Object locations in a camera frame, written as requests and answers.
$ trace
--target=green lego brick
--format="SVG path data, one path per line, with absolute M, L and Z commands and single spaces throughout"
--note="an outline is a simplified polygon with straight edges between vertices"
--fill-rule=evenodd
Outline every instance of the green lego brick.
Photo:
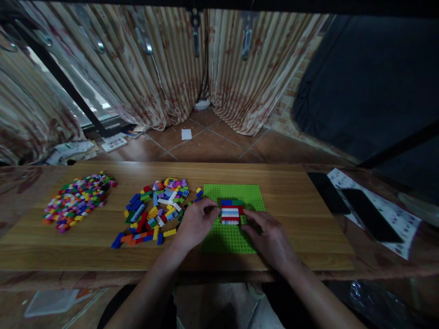
M 247 224 L 247 216 L 246 215 L 240 215 L 241 225 Z
M 221 200 L 242 200 L 244 208 L 265 211 L 258 185 L 204 184 L 204 196 L 219 205 Z M 221 214 L 212 230 L 201 243 L 201 252 L 216 254 L 255 254 L 252 241 L 239 225 L 222 225 Z
M 151 200 L 151 195 L 144 193 L 140 196 L 140 199 L 142 201 L 149 201 L 149 200 Z
M 136 212 L 129 212 L 127 219 L 125 220 L 126 224 L 131 224 L 131 218 L 135 215 Z

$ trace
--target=smartphone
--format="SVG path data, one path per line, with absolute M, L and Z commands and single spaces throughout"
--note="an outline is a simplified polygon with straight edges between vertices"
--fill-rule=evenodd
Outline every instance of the smartphone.
M 342 193 L 357 214 L 358 220 L 373 239 L 378 242 L 403 242 L 362 190 L 342 189 Z
M 330 212 L 342 215 L 351 213 L 348 206 L 346 206 L 342 197 L 337 192 L 337 189 L 331 183 L 328 175 L 324 173 L 308 173 L 308 176 L 319 191 L 321 198 L 326 203 Z

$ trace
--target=curtain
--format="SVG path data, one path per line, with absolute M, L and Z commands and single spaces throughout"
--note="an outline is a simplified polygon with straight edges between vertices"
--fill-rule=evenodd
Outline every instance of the curtain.
M 87 82 L 128 122 L 164 130 L 187 119 L 203 96 L 205 49 L 195 57 L 193 29 L 184 8 L 84 5 L 91 24 L 83 24 L 74 4 L 21 2 L 26 12 L 54 39 Z M 136 16 L 144 17 L 152 46 L 139 44 Z M 105 53 L 97 53 L 80 31 L 97 35 Z M 202 22 L 200 40 L 205 39 Z
M 21 2 L 49 32 L 54 47 L 128 122 L 157 130 L 187 119 L 199 98 L 209 96 L 214 113 L 237 133 L 255 135 L 302 63 L 327 15 L 260 12 L 254 21 L 250 56 L 242 61 L 243 19 L 239 11 L 201 13 L 200 56 L 184 8 L 84 5 L 103 42 L 93 50 L 81 34 L 74 4 Z M 139 15 L 153 55 L 147 56 L 135 29 Z
M 9 165 L 40 161 L 55 145 L 84 138 L 69 108 L 21 50 L 0 50 L 0 116 L 0 161 Z
M 239 11 L 209 10 L 209 91 L 214 113 L 254 136 L 305 58 L 328 15 L 260 12 L 247 61 Z

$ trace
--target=right hand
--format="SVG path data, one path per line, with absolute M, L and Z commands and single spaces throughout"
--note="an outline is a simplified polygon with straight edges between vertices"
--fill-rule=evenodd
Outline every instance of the right hand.
M 244 209 L 244 213 L 262 228 L 262 234 L 259 235 L 250 225 L 241 226 L 264 259 L 284 277 L 299 271 L 301 261 L 288 241 L 285 227 L 268 212 Z

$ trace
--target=pile of lego bricks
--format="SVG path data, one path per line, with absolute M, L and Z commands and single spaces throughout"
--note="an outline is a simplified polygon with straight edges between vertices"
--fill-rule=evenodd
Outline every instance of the pile of lego bricks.
M 43 223 L 56 222 L 55 228 L 60 233 L 67 232 L 72 226 L 82 221 L 94 208 L 103 207 L 110 187 L 116 187 L 114 177 L 101 171 L 83 179 L 76 178 L 72 184 L 66 184 L 49 202 Z
M 247 216 L 244 214 L 243 210 L 244 202 L 241 200 L 221 200 L 221 224 L 247 224 Z
M 203 191 L 197 192 L 197 197 L 201 197 Z M 163 238 L 177 233 L 177 229 L 183 219 L 184 211 L 192 203 L 182 206 L 184 198 L 189 196 L 189 187 L 186 180 L 179 181 L 176 178 L 168 177 L 164 181 L 156 181 L 151 188 L 145 186 L 143 190 L 135 194 L 127 205 L 124 212 L 125 223 L 130 224 L 130 234 L 125 232 L 119 233 L 112 244 L 112 248 L 118 249 L 122 243 L 127 242 L 130 246 L 136 244 L 157 240 L 157 244 L 163 244 Z M 148 212 L 145 202 L 153 200 L 154 207 Z M 166 205 L 166 209 L 158 208 L 159 204 Z M 160 228 L 168 221 L 178 217 L 178 226 L 175 229 L 160 233 Z

